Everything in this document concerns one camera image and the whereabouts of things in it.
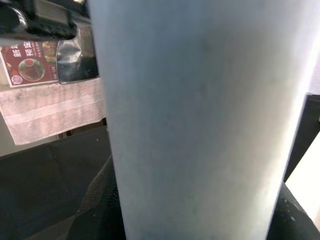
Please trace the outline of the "silver foil bag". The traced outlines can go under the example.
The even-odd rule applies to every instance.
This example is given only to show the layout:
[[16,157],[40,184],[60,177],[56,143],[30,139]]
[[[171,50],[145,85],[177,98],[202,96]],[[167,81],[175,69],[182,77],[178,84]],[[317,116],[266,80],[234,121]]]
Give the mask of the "silver foil bag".
[[73,39],[57,45],[56,67],[60,84],[91,80],[99,76],[92,29],[79,25]]

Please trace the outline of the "black round basin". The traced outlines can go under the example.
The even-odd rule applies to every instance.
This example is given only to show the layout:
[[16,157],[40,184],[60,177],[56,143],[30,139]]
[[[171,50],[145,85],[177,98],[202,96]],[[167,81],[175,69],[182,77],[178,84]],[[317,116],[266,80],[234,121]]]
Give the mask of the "black round basin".
[[26,39],[25,16],[9,4],[0,4],[0,38]]

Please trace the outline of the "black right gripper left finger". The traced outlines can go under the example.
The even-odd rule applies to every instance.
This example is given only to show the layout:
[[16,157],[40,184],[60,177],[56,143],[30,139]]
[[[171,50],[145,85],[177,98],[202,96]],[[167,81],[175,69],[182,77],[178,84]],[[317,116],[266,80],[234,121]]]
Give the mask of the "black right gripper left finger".
[[125,240],[113,158],[87,188],[74,220],[74,240]]

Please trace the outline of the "white plastic table leg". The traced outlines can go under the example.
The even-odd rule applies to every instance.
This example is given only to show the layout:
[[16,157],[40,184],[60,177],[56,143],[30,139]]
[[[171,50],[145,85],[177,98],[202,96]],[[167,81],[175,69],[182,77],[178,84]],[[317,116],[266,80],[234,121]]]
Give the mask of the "white plastic table leg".
[[320,0],[88,0],[126,240],[265,240]]

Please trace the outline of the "red framed picture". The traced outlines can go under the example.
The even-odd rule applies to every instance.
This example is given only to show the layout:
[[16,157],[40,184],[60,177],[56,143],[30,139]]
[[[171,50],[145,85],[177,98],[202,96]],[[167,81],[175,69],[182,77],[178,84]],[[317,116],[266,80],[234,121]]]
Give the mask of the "red framed picture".
[[58,81],[56,41],[24,41],[0,47],[0,60],[11,88]]

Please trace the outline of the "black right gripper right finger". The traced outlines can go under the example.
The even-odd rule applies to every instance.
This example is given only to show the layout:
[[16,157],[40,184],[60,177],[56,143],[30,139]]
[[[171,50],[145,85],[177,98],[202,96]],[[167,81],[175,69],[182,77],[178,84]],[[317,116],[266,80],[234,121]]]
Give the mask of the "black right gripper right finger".
[[320,232],[283,182],[266,240],[320,240]]

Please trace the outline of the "pink patterned cloth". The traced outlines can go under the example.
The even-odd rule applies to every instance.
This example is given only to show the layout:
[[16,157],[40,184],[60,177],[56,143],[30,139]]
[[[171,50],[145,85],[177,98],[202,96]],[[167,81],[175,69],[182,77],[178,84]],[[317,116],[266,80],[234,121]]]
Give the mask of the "pink patterned cloth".
[[0,88],[0,112],[16,145],[26,145],[106,117],[100,78],[70,84]]

